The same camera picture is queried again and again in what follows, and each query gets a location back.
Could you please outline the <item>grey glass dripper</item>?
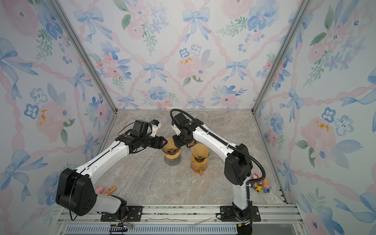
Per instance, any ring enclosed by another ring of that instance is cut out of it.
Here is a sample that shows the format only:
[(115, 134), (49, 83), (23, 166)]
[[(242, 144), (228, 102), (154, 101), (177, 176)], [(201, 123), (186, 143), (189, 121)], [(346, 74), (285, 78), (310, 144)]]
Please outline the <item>grey glass dripper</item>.
[(181, 154), (179, 147), (175, 149), (163, 148), (162, 151), (164, 153), (164, 158), (168, 160), (176, 160), (180, 157)]

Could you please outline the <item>brown paper coffee filter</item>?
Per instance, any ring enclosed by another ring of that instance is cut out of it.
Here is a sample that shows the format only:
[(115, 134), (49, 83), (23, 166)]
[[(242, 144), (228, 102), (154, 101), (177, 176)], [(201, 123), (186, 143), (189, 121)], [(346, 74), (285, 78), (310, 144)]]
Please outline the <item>brown paper coffee filter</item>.
[(192, 147), (192, 154), (198, 158), (204, 158), (209, 156), (209, 148), (203, 144), (196, 144)]

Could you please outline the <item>clear grey glass carafe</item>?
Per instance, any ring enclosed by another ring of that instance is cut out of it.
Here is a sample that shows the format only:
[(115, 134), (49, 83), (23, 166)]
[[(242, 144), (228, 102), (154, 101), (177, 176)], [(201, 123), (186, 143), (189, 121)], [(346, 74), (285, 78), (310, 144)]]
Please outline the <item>clear grey glass carafe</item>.
[(176, 159), (169, 159), (169, 158), (164, 158), (164, 162), (169, 165), (169, 166), (175, 166), (180, 163), (181, 159), (176, 158)]

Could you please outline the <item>wooden ring holder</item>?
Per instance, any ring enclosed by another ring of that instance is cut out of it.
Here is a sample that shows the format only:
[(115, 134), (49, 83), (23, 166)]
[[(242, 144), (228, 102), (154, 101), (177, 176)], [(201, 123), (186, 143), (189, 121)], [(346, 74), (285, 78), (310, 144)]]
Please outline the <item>wooden ring holder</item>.
[(198, 158), (192, 155), (191, 160), (192, 160), (192, 164), (197, 165), (197, 166), (204, 166), (208, 163), (208, 157)]

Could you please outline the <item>orange glass carafe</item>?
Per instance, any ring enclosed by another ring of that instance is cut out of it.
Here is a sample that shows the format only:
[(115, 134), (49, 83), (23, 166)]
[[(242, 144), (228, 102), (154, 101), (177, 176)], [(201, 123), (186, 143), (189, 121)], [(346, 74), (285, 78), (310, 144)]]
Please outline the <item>orange glass carafe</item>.
[(207, 159), (204, 160), (203, 162), (192, 161), (191, 169), (199, 173), (200, 176), (203, 176), (204, 171), (207, 169), (207, 163), (208, 163)]

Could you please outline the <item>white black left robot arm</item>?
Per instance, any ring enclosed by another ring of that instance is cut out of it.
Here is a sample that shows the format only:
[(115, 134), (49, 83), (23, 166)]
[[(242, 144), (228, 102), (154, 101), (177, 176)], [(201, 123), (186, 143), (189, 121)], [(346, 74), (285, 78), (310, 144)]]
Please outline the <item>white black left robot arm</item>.
[(162, 149), (167, 141), (157, 136), (160, 127), (157, 120), (136, 120), (132, 128), (119, 133), (113, 143), (87, 163), (76, 169), (60, 173), (56, 203), (70, 213), (84, 216), (90, 212), (106, 213), (111, 218), (123, 221), (128, 217), (126, 200), (117, 196), (96, 193), (98, 179), (124, 157), (146, 148)]

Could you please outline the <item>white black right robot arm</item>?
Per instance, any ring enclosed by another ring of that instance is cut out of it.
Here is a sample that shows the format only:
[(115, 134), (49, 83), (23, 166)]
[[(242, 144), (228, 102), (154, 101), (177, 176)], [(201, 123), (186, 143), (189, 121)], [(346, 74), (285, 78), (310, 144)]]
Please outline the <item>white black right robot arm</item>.
[(180, 109), (170, 111), (171, 125), (176, 135), (173, 141), (177, 147), (193, 146), (200, 142), (224, 161), (224, 175), (233, 185), (233, 210), (239, 221), (250, 221), (252, 203), (247, 181), (253, 168), (251, 156), (245, 145), (235, 145), (212, 132), (202, 121)]

